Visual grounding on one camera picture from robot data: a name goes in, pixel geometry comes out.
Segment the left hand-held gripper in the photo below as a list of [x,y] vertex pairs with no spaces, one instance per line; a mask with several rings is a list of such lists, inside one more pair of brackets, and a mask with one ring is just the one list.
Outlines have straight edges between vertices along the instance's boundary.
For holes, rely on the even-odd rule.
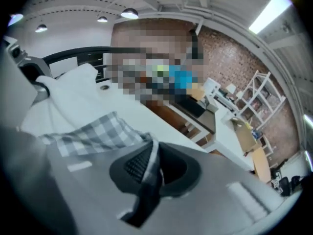
[[4,44],[0,51],[0,125],[14,128],[32,105],[50,96],[46,85],[31,79],[52,77],[52,73],[43,59],[27,57],[17,39],[4,36]]

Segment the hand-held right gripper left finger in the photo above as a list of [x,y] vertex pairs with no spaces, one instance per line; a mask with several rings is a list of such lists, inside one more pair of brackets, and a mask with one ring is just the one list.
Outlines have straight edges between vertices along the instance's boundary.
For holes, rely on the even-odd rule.
[[140,235],[121,217],[136,196],[123,193],[109,168],[147,144],[105,153],[62,157],[36,137],[7,131],[7,178],[22,205],[52,235]]

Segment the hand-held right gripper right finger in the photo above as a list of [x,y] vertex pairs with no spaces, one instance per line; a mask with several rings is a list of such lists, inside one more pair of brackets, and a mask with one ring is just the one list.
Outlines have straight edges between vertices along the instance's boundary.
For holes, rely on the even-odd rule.
[[197,185],[179,198],[163,198],[142,225],[149,235],[259,235],[282,218],[275,190],[229,159],[188,147],[168,148],[194,158],[201,167]]

